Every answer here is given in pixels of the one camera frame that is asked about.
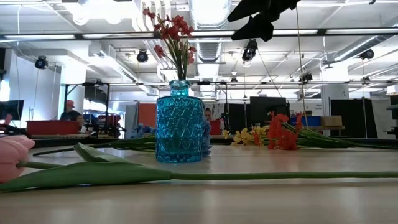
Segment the red box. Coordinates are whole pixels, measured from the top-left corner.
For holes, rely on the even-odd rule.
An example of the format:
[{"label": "red box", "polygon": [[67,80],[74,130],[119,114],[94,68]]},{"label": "red box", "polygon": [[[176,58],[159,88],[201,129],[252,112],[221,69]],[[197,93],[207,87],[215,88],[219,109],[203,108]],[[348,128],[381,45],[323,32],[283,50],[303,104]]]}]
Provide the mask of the red box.
[{"label": "red box", "polygon": [[211,135],[220,135],[221,134],[221,129],[220,129],[220,121],[210,121],[210,126],[211,126]]},{"label": "red box", "polygon": [[30,135],[78,134],[77,121],[27,121],[26,131]]}]

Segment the red cap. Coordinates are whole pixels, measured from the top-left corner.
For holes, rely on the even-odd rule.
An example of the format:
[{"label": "red cap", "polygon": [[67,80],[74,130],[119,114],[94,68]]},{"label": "red cap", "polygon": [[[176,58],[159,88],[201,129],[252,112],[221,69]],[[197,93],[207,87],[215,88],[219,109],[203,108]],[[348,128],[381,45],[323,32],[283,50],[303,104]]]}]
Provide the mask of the red cap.
[{"label": "red cap", "polygon": [[68,106],[72,106],[72,108],[74,108],[75,106],[75,102],[73,102],[73,100],[67,100],[67,105]]}]

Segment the pink tulip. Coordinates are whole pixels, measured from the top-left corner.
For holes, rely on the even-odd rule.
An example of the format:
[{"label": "pink tulip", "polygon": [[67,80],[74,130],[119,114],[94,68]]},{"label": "pink tulip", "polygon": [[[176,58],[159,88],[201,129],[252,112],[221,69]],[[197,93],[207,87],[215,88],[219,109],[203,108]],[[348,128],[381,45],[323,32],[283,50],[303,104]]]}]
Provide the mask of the pink tulip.
[{"label": "pink tulip", "polygon": [[17,167],[19,161],[28,160],[28,150],[21,143],[0,138],[0,183],[8,182],[20,176],[23,167]]},{"label": "pink tulip", "polygon": [[35,141],[28,139],[26,136],[19,135],[19,136],[4,136],[1,139],[7,139],[9,141],[14,141],[22,144],[25,146],[27,149],[32,149],[32,147],[35,145]]}]

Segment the red bin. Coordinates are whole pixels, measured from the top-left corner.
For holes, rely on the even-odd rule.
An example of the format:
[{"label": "red bin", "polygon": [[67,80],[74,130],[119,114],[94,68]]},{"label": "red bin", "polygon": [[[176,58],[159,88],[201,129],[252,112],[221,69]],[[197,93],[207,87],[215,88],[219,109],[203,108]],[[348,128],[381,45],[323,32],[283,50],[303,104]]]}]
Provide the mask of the red bin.
[{"label": "red bin", "polygon": [[27,121],[26,131],[30,135],[78,134],[77,121]]}]

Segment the flower stem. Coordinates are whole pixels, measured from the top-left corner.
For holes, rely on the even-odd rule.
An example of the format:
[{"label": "flower stem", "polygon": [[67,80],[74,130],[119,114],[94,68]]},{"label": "flower stem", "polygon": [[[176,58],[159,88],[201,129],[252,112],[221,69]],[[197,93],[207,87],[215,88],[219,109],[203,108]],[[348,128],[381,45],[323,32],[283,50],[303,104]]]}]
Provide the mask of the flower stem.
[{"label": "flower stem", "polygon": [[176,180],[263,180],[263,179],[327,179],[327,178],[398,178],[398,172],[276,172],[252,174],[179,174]]},{"label": "flower stem", "polygon": [[73,148],[69,148],[69,149],[51,150],[51,151],[46,151],[46,152],[37,152],[37,153],[33,153],[33,156],[41,156],[41,155],[47,155],[47,154],[52,154],[52,153],[70,152],[70,151],[74,151],[74,149]]},{"label": "flower stem", "polygon": [[48,164],[44,162],[31,162],[31,161],[19,161],[17,167],[35,168],[35,169],[51,169],[60,167],[59,164]]}]

